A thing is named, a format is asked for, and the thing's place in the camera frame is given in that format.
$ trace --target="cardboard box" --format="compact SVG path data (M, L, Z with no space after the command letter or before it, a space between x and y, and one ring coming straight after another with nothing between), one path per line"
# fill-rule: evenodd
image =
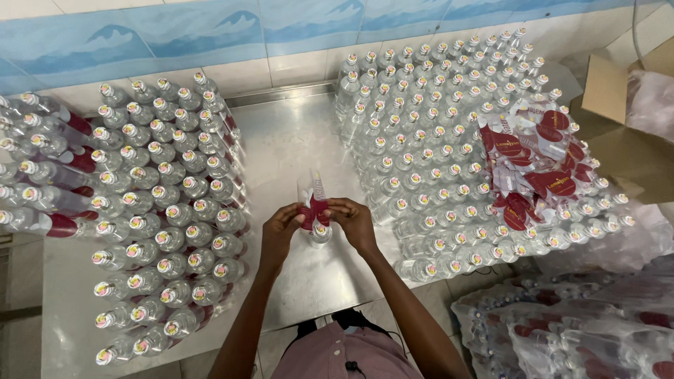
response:
M644 57L646 66L674 76L674 38ZM674 201L674 144L625 126L627 73L592 55L585 93L571 101L570 115L580 125L576 135L601 161L600 175L644 204Z

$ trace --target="stainless steel table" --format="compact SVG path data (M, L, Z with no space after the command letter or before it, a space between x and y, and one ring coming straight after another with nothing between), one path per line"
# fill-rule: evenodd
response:
M118 378L219 348L257 271L262 223L279 207L298 200L297 179L315 167L327 196L364 200L353 158L334 134L338 119L331 83L252 94L228 102L245 141L245 182L253 217L248 253L243 256L251 274L236 284L233 302L216 310L218 317L204 329L158 357L139 357L118 367L97 366L94 356L114 335L94 326L96 315L109 303L96 298L93 288L109 273L95 267L90 257L105 244L47 239L42 317L44 379ZM340 227L333 224L333 228L333 238L322 249L309 246L302 235L295 234L288 260L272 290L262 332L382 298L370 269L348 244ZM400 259L400 248L390 228L377 228L375 232L388 261Z

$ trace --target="person's right hand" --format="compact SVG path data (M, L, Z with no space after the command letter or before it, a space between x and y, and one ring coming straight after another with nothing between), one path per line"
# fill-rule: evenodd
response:
M372 216L368 207L349 198L330 198L324 214L344 230L346 240L363 258L381 254L375 239Z

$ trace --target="person's left hand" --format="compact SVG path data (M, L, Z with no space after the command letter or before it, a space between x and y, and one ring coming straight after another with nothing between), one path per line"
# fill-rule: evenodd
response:
M274 216L262 225L262 252L259 259L259 271L277 277L283 268L283 262L290 252L290 239L302 226L304 214L297 214L302 203L297 202L279 208Z

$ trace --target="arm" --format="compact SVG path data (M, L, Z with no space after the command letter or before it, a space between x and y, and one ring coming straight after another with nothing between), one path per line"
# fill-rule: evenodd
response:
M300 206L285 206L264 223L259 269L208 379L250 379L269 293L290 251L290 239L304 221L304 215L297 214Z
M328 199L326 215L344 229L348 242L372 269L422 375L425 378L470 378L450 338L377 247L369 209L346 198Z

